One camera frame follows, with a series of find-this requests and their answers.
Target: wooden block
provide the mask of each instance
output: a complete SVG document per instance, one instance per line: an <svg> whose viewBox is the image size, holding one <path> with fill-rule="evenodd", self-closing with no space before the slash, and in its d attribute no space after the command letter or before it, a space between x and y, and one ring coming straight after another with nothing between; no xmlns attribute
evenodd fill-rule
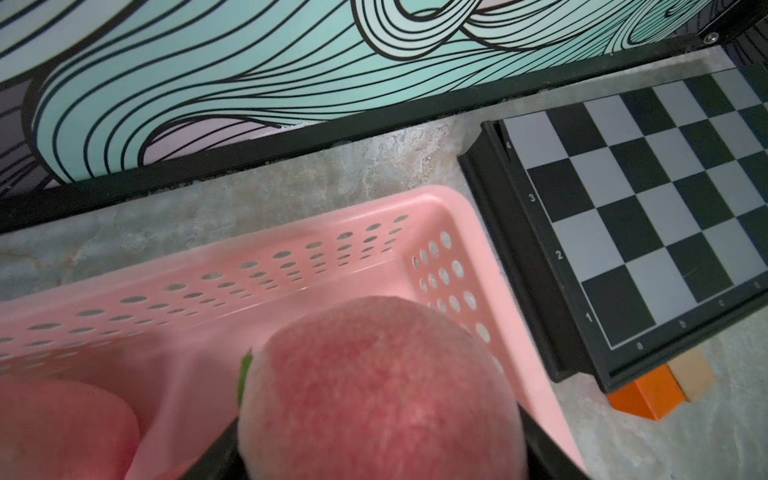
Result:
<svg viewBox="0 0 768 480"><path fill-rule="evenodd" d="M690 349L667 364L687 402L711 390L717 378L699 349Z"/></svg>
<svg viewBox="0 0 768 480"><path fill-rule="evenodd" d="M658 422L685 402L666 365L607 396L614 410Z"/></svg>

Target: pink fruit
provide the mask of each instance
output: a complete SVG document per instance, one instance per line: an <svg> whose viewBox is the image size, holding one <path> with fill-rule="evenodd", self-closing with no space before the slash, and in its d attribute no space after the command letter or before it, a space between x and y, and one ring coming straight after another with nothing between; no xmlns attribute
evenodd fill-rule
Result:
<svg viewBox="0 0 768 480"><path fill-rule="evenodd" d="M255 355L238 424L251 478L524 478L515 396L483 345L431 309L369 297Z"/></svg>
<svg viewBox="0 0 768 480"><path fill-rule="evenodd" d="M139 443L128 404L62 380L0 383L0 477L122 480Z"/></svg>

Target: pink plastic basket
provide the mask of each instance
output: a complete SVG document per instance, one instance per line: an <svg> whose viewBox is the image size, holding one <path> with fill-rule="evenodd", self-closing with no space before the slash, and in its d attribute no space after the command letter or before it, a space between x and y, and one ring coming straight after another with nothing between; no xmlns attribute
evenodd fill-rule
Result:
<svg viewBox="0 0 768 480"><path fill-rule="evenodd" d="M198 247L2 305L0 376L76 379L127 400L130 480L196 458L237 415L240 358L335 303L392 295L485 342L518 401L582 468L472 205L423 187Z"/></svg>

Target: marble countertop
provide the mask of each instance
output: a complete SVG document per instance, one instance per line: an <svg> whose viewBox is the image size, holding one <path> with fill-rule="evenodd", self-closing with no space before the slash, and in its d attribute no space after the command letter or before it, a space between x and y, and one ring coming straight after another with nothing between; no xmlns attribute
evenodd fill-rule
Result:
<svg viewBox="0 0 768 480"><path fill-rule="evenodd" d="M481 121L731 67L711 48L8 233L0 301L426 184L471 198L456 156ZM701 349L717 387L659 423L615 412L590 376L553 384L592 478L768 477L768 310Z"/></svg>

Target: screw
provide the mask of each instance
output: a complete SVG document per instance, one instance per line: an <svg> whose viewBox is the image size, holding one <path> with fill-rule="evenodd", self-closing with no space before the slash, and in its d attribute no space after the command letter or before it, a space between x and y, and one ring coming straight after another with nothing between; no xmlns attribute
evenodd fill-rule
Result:
<svg viewBox="0 0 768 480"><path fill-rule="evenodd" d="M711 33L708 33L706 37L704 37L704 44L705 45L712 45L713 43L717 43L717 41L720 40L720 34L716 31L713 31Z"/></svg>

